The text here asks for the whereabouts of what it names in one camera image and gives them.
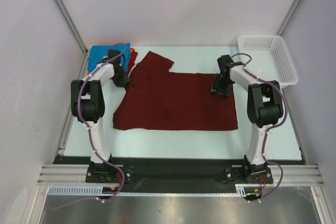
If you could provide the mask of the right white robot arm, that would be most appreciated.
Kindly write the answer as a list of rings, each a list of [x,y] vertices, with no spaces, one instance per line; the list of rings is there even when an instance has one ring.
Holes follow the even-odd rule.
[[[251,73],[247,65],[252,58],[241,53],[249,60],[246,63],[235,62],[230,55],[217,59],[219,73],[215,75],[211,94],[219,94],[228,99],[233,94],[233,85],[238,84],[247,92],[247,116],[252,123],[252,132],[248,151],[243,159],[240,177],[254,183],[267,172],[268,140],[274,128],[282,125],[288,110],[278,81],[266,81]]]

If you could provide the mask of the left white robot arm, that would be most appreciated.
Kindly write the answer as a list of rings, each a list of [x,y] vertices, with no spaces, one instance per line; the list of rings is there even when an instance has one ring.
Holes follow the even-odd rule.
[[[82,79],[71,82],[71,113],[88,133],[92,154],[89,168],[104,182],[115,178],[121,169],[111,163],[112,154],[107,147],[103,132],[103,116],[106,105],[103,86],[112,81],[117,88],[127,88],[130,78],[123,68],[126,63],[126,44],[117,44],[108,48],[105,56],[92,72]]]

